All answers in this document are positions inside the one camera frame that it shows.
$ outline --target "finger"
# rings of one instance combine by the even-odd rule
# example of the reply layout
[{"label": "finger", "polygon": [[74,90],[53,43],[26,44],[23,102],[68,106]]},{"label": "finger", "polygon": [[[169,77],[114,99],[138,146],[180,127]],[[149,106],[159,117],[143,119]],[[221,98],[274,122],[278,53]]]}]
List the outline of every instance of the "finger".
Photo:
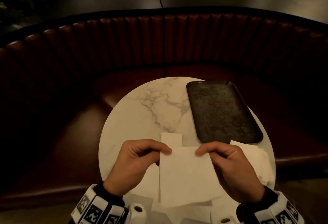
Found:
[{"label": "finger", "polygon": [[225,159],[224,157],[221,157],[216,152],[210,152],[210,158],[212,160],[212,163],[219,167],[220,170],[224,170],[227,167],[227,164],[229,161]]},{"label": "finger", "polygon": [[172,149],[170,147],[168,147],[166,144],[155,141],[153,139],[134,140],[134,144],[140,151],[152,149],[152,150],[159,151],[159,152],[162,152],[167,155],[172,153]]},{"label": "finger", "polygon": [[213,141],[211,143],[202,144],[196,151],[197,156],[203,156],[207,152],[219,152],[222,155],[229,156],[236,151],[236,147],[226,143]]},{"label": "finger", "polygon": [[139,163],[143,169],[147,169],[150,165],[159,161],[159,152],[150,152],[143,157],[138,158]]}]

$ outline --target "white marble tabletop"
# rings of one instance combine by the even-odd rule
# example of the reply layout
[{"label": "white marble tabletop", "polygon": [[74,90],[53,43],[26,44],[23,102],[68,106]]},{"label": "white marble tabletop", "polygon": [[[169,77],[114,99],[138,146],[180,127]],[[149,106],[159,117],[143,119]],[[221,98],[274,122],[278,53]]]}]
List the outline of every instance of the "white marble tabletop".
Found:
[{"label": "white marble tabletop", "polygon": [[[190,81],[202,81],[191,77],[166,77],[147,82],[132,90],[114,107],[109,114],[101,133],[99,144],[99,167],[105,180],[111,171],[118,152],[125,140],[154,139],[160,140],[162,132],[182,134],[183,146],[199,146],[201,143],[189,105],[186,84]],[[258,143],[269,155],[273,172],[276,172],[275,158],[268,135],[259,119],[251,111],[261,131],[263,141]],[[150,211],[152,199],[136,195],[127,195],[125,202],[141,203],[148,214],[147,223],[170,223],[163,213]],[[220,208],[217,218],[230,216],[236,218],[238,203],[228,195],[221,201],[213,202],[213,208]],[[183,223],[199,223],[184,219]]]}]

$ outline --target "dark rectangular tray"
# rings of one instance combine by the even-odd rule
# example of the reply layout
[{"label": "dark rectangular tray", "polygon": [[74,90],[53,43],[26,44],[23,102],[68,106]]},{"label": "dark rectangular tray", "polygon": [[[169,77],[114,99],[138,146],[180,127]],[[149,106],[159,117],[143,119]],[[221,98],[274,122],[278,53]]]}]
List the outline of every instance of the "dark rectangular tray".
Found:
[{"label": "dark rectangular tray", "polygon": [[198,139],[202,143],[258,143],[263,133],[235,84],[228,81],[187,83]]}]

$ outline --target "person's right hand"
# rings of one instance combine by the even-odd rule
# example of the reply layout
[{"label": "person's right hand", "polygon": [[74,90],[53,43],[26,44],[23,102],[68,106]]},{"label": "person's right hand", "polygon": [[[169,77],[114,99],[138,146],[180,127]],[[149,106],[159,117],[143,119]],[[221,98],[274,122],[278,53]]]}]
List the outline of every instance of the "person's right hand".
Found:
[{"label": "person's right hand", "polygon": [[259,202],[264,186],[240,147],[221,142],[202,144],[197,156],[209,152],[220,184],[228,195],[239,203]]}]

